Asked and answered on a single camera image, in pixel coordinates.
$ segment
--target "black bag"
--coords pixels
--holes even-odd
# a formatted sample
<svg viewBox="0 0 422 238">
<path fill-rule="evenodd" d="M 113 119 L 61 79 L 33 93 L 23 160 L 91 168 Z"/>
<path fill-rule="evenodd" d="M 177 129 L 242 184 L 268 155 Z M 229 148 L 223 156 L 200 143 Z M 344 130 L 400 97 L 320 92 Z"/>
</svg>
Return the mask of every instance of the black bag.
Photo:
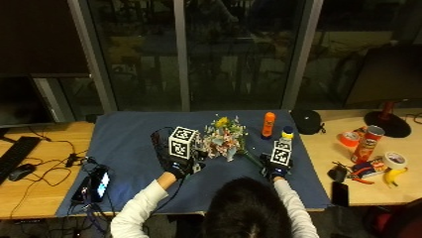
<svg viewBox="0 0 422 238">
<path fill-rule="evenodd" d="M 314 135 L 320 131 L 326 132 L 318 112 L 294 109 L 290 111 L 298 132 L 304 135 Z"/>
</svg>

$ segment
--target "red can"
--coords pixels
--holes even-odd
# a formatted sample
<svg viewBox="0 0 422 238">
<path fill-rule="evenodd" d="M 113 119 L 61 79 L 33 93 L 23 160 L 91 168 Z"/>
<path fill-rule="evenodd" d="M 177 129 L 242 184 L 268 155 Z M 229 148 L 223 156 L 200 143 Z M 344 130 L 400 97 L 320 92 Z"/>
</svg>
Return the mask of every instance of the red can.
<svg viewBox="0 0 422 238">
<path fill-rule="evenodd" d="M 352 156 L 352 161 L 356 164 L 364 163 L 368 161 L 370 154 L 377 146 L 377 143 L 384 136 L 385 132 L 381 127 L 368 126 L 365 135 L 360 139 L 356 151 Z"/>
</svg>

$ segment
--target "wooden table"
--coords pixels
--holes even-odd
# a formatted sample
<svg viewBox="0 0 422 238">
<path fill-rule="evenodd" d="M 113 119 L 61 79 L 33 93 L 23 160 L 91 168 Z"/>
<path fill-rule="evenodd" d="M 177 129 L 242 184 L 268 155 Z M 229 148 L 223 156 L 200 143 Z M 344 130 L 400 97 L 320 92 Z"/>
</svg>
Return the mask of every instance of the wooden table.
<svg viewBox="0 0 422 238">
<path fill-rule="evenodd" d="M 88 149 L 93 124 L 76 122 L 48 127 L 33 127 L 40 134 L 43 133 L 43 128 L 45 128 L 44 135 L 53 141 L 69 141 L 77 153 Z M 6 135 L 6 137 L 14 140 L 18 140 L 21 136 L 36 135 L 31 133 L 28 128 L 12 129 Z M 4 154 L 11 146 L 11 143 L 0 141 L 0 155 Z M 72 148 L 69 143 L 43 141 L 31 153 L 29 158 L 41 159 L 43 162 L 51 160 L 64 160 L 67 162 L 71 153 Z M 27 163 L 39 164 L 40 160 L 27 159 L 24 164 Z M 57 164 L 59 162 L 51 162 L 37 166 L 35 175 L 41 176 Z M 19 181 L 6 180 L 0 185 L 0 219 L 11 218 L 12 210 L 24 197 L 20 206 L 14 211 L 14 219 L 55 217 L 56 210 L 69 191 L 80 166 L 73 166 L 69 169 L 69 177 L 57 186 L 49 186 L 43 180 L 31 185 L 33 182 L 27 179 L 37 179 L 35 175 L 28 175 L 25 179 Z M 51 184 L 55 184 L 65 178 L 68 173 L 69 171 L 67 170 L 51 171 L 47 173 L 45 179 Z"/>
<path fill-rule="evenodd" d="M 320 181 L 332 196 L 332 182 L 328 171 L 334 167 L 332 162 L 341 162 L 352 166 L 350 160 L 354 148 L 346 147 L 338 140 L 338 134 L 364 126 L 362 115 L 365 110 L 320 111 L 326 123 L 326 134 L 301 135 L 304 144 L 312 158 Z M 394 114 L 405 118 L 406 113 L 421 113 L 422 109 L 394 110 Z M 382 137 L 370 156 L 382 156 L 385 152 L 397 152 L 409 160 L 409 171 L 397 177 L 398 187 L 389 187 L 382 180 L 382 175 L 365 178 L 374 184 L 364 184 L 346 179 L 350 187 L 350 205 L 392 205 L 404 204 L 422 197 L 422 125 L 408 118 L 412 134 L 406 138 Z"/>
</svg>

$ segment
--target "pliers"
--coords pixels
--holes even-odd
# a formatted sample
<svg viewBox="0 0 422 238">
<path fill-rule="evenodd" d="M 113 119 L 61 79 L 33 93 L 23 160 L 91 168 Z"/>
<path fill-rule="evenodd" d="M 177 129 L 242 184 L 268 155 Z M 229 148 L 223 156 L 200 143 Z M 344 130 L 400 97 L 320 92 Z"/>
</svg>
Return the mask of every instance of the pliers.
<svg viewBox="0 0 422 238">
<path fill-rule="evenodd" d="M 370 170 L 370 168 L 362 168 L 362 169 L 360 169 L 358 171 L 350 173 L 350 174 L 346 176 L 346 178 L 348 178 L 348 179 L 352 179 L 352 180 L 357 180 L 357 181 L 360 181 L 360 182 L 362 182 L 362 183 L 366 183 L 366 184 L 373 184 L 373 181 L 364 180 L 364 179 L 361 179 L 361 178 L 358 177 L 360 173 L 362 173 L 364 171 L 368 171 L 368 170 Z"/>
</svg>

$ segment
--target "smartphone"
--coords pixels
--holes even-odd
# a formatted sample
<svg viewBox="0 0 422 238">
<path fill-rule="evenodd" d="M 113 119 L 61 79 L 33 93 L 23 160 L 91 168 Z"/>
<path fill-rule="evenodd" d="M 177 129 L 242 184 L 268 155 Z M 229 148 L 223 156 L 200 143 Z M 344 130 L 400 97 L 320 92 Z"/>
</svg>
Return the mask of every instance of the smartphone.
<svg viewBox="0 0 422 238">
<path fill-rule="evenodd" d="M 349 186 L 337 181 L 332 185 L 332 204 L 349 207 Z"/>
<path fill-rule="evenodd" d="M 80 186 L 71 197 L 71 201 L 76 204 L 84 204 L 84 196 L 81 191 L 87 188 L 91 195 L 91 202 L 103 202 L 107 187 L 109 184 L 109 174 L 107 169 L 97 169 L 80 183 Z"/>
</svg>

